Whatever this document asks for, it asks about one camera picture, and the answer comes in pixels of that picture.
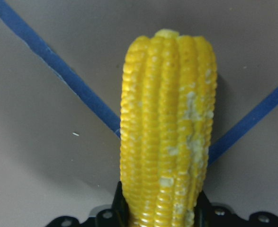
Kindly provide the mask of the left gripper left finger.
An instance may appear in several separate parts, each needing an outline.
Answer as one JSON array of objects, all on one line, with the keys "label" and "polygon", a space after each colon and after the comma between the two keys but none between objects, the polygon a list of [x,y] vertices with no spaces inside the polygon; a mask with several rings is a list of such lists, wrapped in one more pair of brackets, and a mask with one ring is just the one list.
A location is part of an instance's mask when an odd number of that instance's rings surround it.
[{"label": "left gripper left finger", "polygon": [[127,227],[129,222],[129,207],[123,196],[122,183],[117,183],[111,208],[117,215],[118,226]]}]

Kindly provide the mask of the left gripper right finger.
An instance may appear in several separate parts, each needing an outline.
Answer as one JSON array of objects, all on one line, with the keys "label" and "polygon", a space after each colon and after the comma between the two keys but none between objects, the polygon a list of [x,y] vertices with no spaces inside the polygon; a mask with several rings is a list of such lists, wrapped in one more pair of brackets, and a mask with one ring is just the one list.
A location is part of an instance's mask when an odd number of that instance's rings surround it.
[{"label": "left gripper right finger", "polygon": [[208,227],[210,220],[211,203],[206,194],[201,191],[195,206],[195,226]]}]

